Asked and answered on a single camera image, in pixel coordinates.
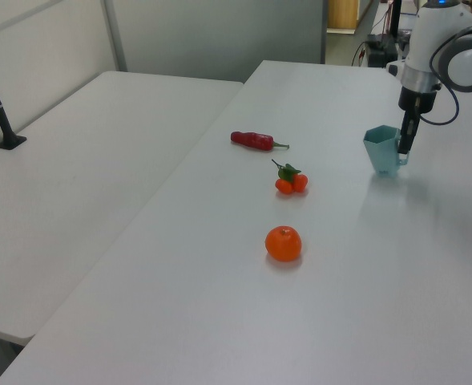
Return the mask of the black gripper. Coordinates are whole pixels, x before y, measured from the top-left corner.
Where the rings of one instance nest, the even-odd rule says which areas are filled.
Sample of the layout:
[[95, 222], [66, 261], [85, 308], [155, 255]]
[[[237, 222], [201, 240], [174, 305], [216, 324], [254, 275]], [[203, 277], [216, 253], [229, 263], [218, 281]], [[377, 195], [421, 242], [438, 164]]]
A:
[[419, 114], [425, 114], [433, 109], [437, 92], [421, 93], [407, 87], [401, 88], [398, 106], [405, 112], [401, 122], [397, 152], [407, 155], [413, 146], [420, 119]]

